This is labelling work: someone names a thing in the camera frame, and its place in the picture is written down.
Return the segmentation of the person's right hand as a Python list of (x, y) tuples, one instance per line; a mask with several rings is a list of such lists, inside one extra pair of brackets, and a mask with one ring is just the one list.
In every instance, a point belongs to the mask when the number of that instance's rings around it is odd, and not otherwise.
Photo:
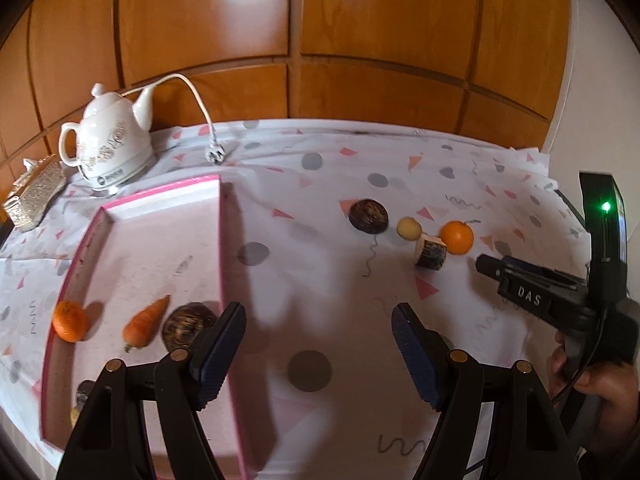
[(598, 426), (586, 442), (589, 452), (610, 452), (627, 444), (639, 423), (639, 377), (628, 363), (600, 363), (587, 368), (574, 389), (601, 401)]

